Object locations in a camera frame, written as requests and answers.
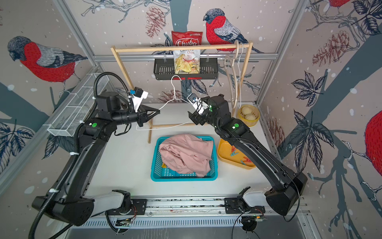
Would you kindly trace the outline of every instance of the bullfinch illustration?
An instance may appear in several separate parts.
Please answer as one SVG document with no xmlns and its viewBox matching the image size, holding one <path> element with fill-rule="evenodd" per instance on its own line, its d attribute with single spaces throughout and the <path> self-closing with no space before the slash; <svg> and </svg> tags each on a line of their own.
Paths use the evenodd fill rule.
<svg viewBox="0 0 382 239">
<path fill-rule="evenodd" d="M 40 45 L 23 36 L 11 39 L 8 43 L 8 51 L 12 60 L 20 60 L 38 78 L 49 82 L 62 82 L 64 90 L 59 93 L 59 96 L 63 92 L 68 92 L 65 89 L 65 81 L 71 75 L 75 75 L 74 69 L 77 64 L 87 59 L 60 48 Z"/>
<path fill-rule="evenodd" d="M 353 153 L 364 157 L 371 162 L 373 167 L 382 176 L 382 111 L 373 116 L 366 125 L 366 153 L 357 153 L 351 149 L 349 142 L 344 141 L 344 143 L 346 143 L 350 149 L 350 157 L 347 158 L 347 160 L 351 160 Z M 365 184 L 374 194 L 374 197 L 369 199 L 376 201 L 377 192 L 382 189 L 382 185 L 376 189 L 372 189 L 367 182 L 362 181 L 361 183 Z"/>
<path fill-rule="evenodd" d="M 330 7 L 336 7 L 338 10 L 338 13 L 336 16 L 343 16 L 343 12 L 340 12 L 340 7 L 344 5 L 345 3 L 350 2 L 350 0 L 318 0 L 317 2 L 313 3 L 313 5 L 316 5 L 317 3 L 320 3 L 322 1 L 326 1 L 329 3 L 328 10 L 324 13 L 324 15 L 327 15 L 327 12 L 329 11 Z"/>
<path fill-rule="evenodd" d="M 203 21 L 206 21 L 206 36 L 211 45 L 233 44 L 235 40 L 239 43 L 248 43 L 240 30 L 233 26 L 219 8 L 213 8 L 206 12 Z M 217 49 L 218 51 L 233 52 L 235 49 Z M 252 47 L 257 53 L 263 53 Z"/>
</svg>

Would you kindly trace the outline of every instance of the black metal basket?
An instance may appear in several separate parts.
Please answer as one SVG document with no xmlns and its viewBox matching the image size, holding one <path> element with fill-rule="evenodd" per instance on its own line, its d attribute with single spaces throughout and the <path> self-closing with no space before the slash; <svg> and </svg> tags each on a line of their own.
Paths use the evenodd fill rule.
<svg viewBox="0 0 382 239">
<path fill-rule="evenodd" d="M 157 80 L 171 80 L 175 75 L 174 59 L 155 59 L 154 75 Z M 214 80 L 218 76 L 217 58 L 200 58 L 199 74 L 177 74 L 182 80 Z"/>
</svg>

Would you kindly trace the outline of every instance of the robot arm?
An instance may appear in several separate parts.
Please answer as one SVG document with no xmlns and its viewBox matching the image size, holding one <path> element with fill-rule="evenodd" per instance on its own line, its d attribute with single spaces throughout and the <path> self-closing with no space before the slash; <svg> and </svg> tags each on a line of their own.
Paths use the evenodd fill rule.
<svg viewBox="0 0 382 239">
<path fill-rule="evenodd" d="M 197 124 L 206 122 L 215 127 L 215 132 L 230 145 L 243 152 L 265 175 L 272 188 L 265 193 L 267 203 L 280 215 L 287 215 L 301 195 L 307 177 L 282 164 L 254 136 L 241 120 L 232 118 L 228 102 L 223 95 L 199 99 L 195 94 L 188 97 L 196 109 L 189 118 Z"/>
</svg>

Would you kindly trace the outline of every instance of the chip bag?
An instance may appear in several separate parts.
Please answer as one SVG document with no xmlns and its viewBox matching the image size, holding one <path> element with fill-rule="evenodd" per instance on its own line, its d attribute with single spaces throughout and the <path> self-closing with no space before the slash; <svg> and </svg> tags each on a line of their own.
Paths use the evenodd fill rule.
<svg viewBox="0 0 382 239">
<path fill-rule="evenodd" d="M 201 44 L 202 32 L 188 31 L 185 33 L 172 31 L 174 46 L 197 46 Z M 200 73 L 200 50 L 175 50 L 175 74 Z"/>
</svg>

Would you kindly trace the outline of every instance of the pink garment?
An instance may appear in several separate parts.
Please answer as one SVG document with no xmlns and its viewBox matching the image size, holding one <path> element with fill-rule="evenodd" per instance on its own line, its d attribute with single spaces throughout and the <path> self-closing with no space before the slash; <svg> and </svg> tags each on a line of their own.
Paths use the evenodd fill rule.
<svg viewBox="0 0 382 239">
<path fill-rule="evenodd" d="M 210 170 L 213 141 L 203 141 L 190 134 L 174 135 L 160 144 L 162 161 L 180 174 L 195 172 L 204 177 Z"/>
</svg>

